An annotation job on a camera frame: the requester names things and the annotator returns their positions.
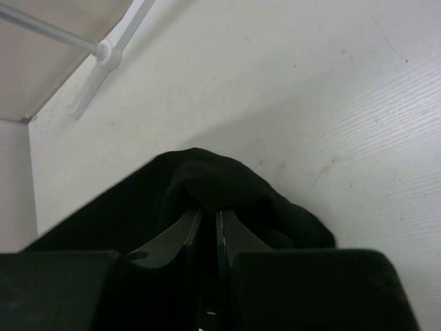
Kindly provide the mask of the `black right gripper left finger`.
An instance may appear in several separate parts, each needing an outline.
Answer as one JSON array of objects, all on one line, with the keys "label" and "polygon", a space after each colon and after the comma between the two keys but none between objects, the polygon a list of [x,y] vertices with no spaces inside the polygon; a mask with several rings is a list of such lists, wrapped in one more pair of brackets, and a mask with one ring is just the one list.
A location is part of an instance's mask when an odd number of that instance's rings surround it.
[{"label": "black right gripper left finger", "polygon": [[195,242],[203,212],[189,210],[180,219],[125,258],[142,268],[164,268]]}]

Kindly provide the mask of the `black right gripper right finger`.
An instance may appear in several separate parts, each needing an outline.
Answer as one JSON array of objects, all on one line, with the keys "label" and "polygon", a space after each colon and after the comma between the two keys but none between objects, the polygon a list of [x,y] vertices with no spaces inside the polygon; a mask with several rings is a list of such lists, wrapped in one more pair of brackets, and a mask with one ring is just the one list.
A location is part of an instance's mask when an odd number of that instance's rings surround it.
[{"label": "black right gripper right finger", "polygon": [[218,260],[223,262],[234,262],[243,252],[272,251],[238,219],[233,210],[216,213],[216,239]]}]

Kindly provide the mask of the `black trousers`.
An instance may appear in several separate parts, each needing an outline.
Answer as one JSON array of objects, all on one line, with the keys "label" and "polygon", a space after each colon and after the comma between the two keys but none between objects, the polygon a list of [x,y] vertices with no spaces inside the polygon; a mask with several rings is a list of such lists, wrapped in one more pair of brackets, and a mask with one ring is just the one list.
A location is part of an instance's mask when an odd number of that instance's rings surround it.
[{"label": "black trousers", "polygon": [[334,248],[334,235],[241,162],[208,150],[166,152],[28,246],[28,251],[116,250],[127,254],[188,210],[233,210],[275,249]]}]

